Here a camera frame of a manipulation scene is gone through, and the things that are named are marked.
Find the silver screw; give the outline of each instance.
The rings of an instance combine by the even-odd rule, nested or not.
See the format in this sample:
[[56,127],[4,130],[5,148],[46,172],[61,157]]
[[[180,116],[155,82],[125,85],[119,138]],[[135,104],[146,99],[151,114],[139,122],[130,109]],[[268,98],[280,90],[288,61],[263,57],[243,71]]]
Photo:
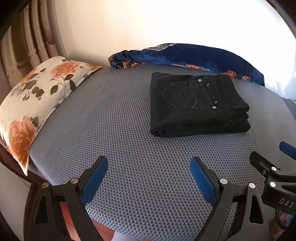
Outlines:
[[72,178],[70,182],[72,184],[76,184],[78,182],[78,178]]
[[45,183],[42,184],[42,187],[43,188],[47,188],[48,186],[49,186],[49,183],[48,182],[45,182]]
[[276,187],[276,184],[275,184],[274,182],[270,182],[269,184],[270,184],[270,186],[273,187],[273,188]]
[[227,184],[228,181],[227,181],[225,178],[221,178],[221,179],[220,179],[220,183],[222,183],[222,184]]
[[254,183],[249,183],[249,187],[254,189],[256,185]]

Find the white wall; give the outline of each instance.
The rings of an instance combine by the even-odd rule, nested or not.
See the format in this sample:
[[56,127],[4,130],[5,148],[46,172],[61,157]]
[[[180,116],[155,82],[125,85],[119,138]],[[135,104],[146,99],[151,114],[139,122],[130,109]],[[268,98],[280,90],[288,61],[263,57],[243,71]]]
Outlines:
[[191,43],[243,57],[264,74],[267,87],[283,97],[294,76],[295,38],[265,0],[52,3],[57,45],[69,58],[108,66],[108,57],[125,49]]
[[0,163],[0,211],[21,241],[24,240],[24,212],[28,193],[29,188],[18,176]]

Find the curtain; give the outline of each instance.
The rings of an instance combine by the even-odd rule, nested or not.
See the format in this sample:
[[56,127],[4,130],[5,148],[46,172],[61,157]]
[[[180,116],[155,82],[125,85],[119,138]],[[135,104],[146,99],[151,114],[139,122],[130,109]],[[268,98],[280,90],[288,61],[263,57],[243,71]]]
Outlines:
[[[49,24],[47,0],[33,0],[19,14],[2,39],[0,48],[3,62],[0,74],[3,74],[3,66],[6,75],[0,79],[0,90],[4,86],[7,90],[7,80],[10,89],[14,88],[32,69],[58,55]],[[7,91],[0,94],[0,104],[4,95]]]

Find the silver rivet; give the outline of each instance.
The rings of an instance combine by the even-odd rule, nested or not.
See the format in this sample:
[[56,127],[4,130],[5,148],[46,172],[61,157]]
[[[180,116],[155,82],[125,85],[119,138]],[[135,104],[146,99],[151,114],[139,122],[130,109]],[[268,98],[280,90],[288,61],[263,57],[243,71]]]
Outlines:
[[78,178],[72,178],[70,182],[72,184],[76,184],[78,182]]
[[227,181],[225,178],[221,178],[221,179],[220,179],[220,183],[222,183],[222,184],[227,184],[228,181]]
[[49,183],[48,183],[48,182],[45,182],[45,183],[42,184],[42,187],[43,187],[43,188],[47,188],[48,185],[49,185]]
[[249,183],[249,187],[254,189],[256,185],[254,183]]
[[270,184],[270,186],[273,187],[273,188],[276,187],[276,184],[275,184],[274,182],[270,182],[269,184]]

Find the jeans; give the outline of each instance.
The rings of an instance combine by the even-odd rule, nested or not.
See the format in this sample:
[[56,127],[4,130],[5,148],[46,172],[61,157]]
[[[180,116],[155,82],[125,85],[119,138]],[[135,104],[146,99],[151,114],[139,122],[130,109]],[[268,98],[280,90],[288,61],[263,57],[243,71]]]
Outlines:
[[182,137],[246,132],[249,105],[229,75],[153,73],[150,86],[151,134]]

